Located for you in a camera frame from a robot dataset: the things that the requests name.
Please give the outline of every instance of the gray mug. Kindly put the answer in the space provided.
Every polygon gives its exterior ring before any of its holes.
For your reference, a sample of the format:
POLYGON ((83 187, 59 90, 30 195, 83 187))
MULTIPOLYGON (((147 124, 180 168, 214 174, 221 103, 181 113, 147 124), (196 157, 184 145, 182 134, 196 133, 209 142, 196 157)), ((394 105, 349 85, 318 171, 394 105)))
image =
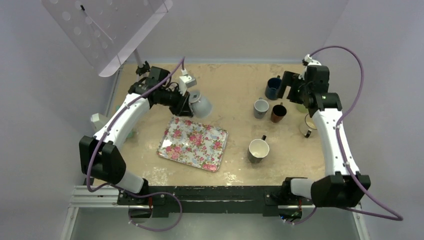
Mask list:
POLYGON ((261 119, 265 116, 268 109, 270 109, 270 104, 260 97, 258 100, 254 102, 253 105, 253 115, 257 119, 261 119))
POLYGON ((252 164, 258 164, 264 159, 270 152, 270 146, 265 141, 267 136, 263 135, 262 139, 254 139, 250 142, 247 150, 247 159, 252 164))

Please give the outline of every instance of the brown mug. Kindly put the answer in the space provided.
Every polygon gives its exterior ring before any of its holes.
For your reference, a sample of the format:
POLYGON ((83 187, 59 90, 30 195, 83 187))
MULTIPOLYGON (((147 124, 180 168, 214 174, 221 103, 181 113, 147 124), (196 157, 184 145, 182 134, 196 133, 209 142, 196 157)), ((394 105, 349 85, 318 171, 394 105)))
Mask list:
POLYGON ((287 114, 287 109, 283 106, 283 103, 280 103, 279 105, 275 105, 272 108, 271 121, 273 123, 278 123, 279 121, 281 121, 281 119, 284 118, 286 114, 287 114))

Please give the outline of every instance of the white perforated panel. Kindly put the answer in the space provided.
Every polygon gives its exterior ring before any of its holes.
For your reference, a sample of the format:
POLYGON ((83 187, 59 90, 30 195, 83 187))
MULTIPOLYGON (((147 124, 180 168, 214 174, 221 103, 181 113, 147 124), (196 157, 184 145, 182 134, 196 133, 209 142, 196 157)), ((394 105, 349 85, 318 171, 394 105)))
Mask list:
POLYGON ((101 77, 118 70, 173 4, 171 0, 41 2, 101 77))

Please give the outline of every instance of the worn table surface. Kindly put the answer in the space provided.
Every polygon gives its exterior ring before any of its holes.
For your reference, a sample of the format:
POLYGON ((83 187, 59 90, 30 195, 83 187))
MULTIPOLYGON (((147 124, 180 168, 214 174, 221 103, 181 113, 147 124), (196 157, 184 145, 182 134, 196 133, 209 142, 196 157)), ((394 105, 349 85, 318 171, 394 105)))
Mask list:
MULTIPOLYGON (((153 64, 172 71, 175 64, 153 64)), ((122 104, 127 90, 136 80, 137 66, 124 66, 113 104, 122 104)), ((318 180, 324 176, 324 157, 319 135, 304 138, 299 125, 305 113, 294 103, 269 100, 265 97, 267 80, 284 71, 300 72, 300 64, 187 64, 186 69, 197 79, 201 93, 213 104, 213 112, 195 122, 211 124, 228 131, 228 141, 220 168, 210 172, 174 162, 156 154, 164 131, 171 119, 167 107, 155 105, 135 125, 135 134, 126 140, 121 154, 127 169, 149 181, 150 185, 169 186, 251 186, 280 185, 285 177, 308 177, 318 180), (258 98, 267 99, 270 110, 263 119, 253 116, 253 104, 258 98), (280 104, 287 115, 279 123, 270 121, 271 108, 280 104), (251 164, 247 149, 253 139, 267 135, 269 155, 261 163, 251 164)), ((174 80, 181 75, 177 71, 174 80)))

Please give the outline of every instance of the tray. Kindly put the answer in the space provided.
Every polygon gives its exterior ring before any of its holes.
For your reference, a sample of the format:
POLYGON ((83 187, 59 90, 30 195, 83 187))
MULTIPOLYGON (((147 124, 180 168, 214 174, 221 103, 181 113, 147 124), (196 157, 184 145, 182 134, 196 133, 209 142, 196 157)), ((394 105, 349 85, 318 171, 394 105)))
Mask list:
POLYGON ((220 127, 174 116, 156 153, 169 160, 216 172, 227 138, 228 132, 220 127))

